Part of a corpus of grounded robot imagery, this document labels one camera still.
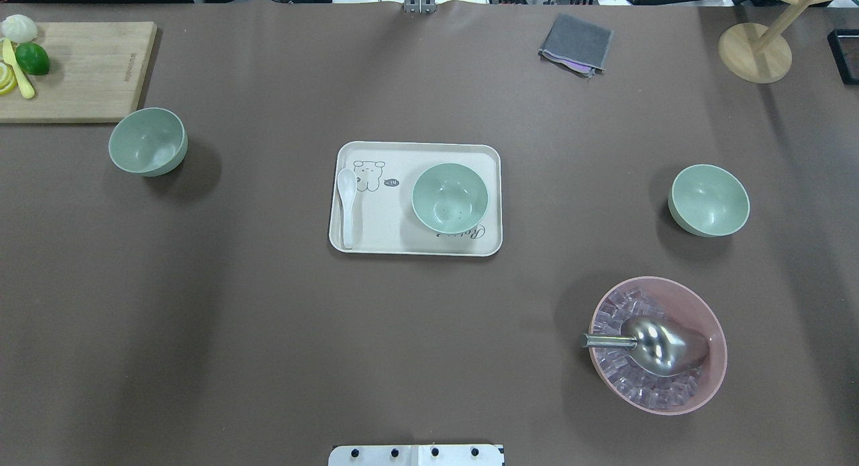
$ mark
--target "white spoon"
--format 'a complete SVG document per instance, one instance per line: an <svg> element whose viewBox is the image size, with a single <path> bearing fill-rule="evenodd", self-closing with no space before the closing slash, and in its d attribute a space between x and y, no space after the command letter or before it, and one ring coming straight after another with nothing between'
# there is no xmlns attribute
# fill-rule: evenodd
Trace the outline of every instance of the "white spoon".
<svg viewBox="0 0 859 466"><path fill-rule="evenodd" d="M355 193L358 187L358 176L352 169L343 169L337 173L337 192L340 203L343 203L343 248L352 249L352 205L355 203Z"/></svg>

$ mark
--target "folded towel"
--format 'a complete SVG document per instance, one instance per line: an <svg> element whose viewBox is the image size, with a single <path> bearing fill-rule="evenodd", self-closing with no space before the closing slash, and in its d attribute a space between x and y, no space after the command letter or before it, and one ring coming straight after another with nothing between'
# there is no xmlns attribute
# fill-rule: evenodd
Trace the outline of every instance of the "folded towel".
<svg viewBox="0 0 859 466"><path fill-rule="evenodd" d="M614 31L568 14L558 14L540 55L590 78L605 70L605 57Z"/></svg>

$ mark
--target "light green ceramic bowl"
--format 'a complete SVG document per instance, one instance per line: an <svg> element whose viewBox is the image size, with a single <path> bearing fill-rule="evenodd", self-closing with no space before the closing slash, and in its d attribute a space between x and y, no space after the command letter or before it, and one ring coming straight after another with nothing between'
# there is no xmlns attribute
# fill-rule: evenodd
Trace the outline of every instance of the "light green ceramic bowl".
<svg viewBox="0 0 859 466"><path fill-rule="evenodd" d="M460 164L439 164L425 170L411 189L411 207L430 230L459 234L481 222L489 192L478 173Z"/></svg>
<svg viewBox="0 0 859 466"><path fill-rule="evenodd" d="M668 208L674 221L696 236L736 233L749 218L749 197L737 178L721 167L683 169L671 185Z"/></svg>
<svg viewBox="0 0 859 466"><path fill-rule="evenodd" d="M188 151L188 135L179 117L164 108L142 108L119 121L107 151L117 167L152 177L176 168Z"/></svg>

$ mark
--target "scoop handle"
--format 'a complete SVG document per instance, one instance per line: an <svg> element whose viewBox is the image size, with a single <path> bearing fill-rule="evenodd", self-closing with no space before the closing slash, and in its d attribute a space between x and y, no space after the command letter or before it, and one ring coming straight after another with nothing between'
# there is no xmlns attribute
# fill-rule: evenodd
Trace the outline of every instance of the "scoop handle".
<svg viewBox="0 0 859 466"><path fill-rule="evenodd" d="M21 90L21 96L25 99L31 99L36 96L36 91L33 90L33 85L30 84L30 80L27 79L27 75L24 74L24 71L21 69L21 65L18 65L18 59L15 58L15 51L12 50L12 40L9 38L3 39L3 60L12 67L12 71L15 72L15 78L18 80L18 89Z"/></svg>
<svg viewBox="0 0 859 466"><path fill-rule="evenodd" d="M632 349L636 347L636 344L638 344L638 342L633 337L623 337L619 335L582 334L579 337L579 344L583 348L607 347Z"/></svg>
<svg viewBox="0 0 859 466"><path fill-rule="evenodd" d="M343 209L343 248L352 249L355 245L355 240L353 234L352 227L352 206L349 206L349 209L346 209L344 206Z"/></svg>

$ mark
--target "bear illustration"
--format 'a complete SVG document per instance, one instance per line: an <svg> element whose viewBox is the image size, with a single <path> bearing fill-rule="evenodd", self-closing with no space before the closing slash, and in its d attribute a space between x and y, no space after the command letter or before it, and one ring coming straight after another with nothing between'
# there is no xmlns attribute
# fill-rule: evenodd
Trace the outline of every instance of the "bear illustration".
<svg viewBox="0 0 859 466"><path fill-rule="evenodd" d="M378 182L380 182L381 173L385 167L384 162L356 160L352 165L355 166L355 175L358 176L359 191L370 191L372 193L372 191L378 189Z"/></svg>

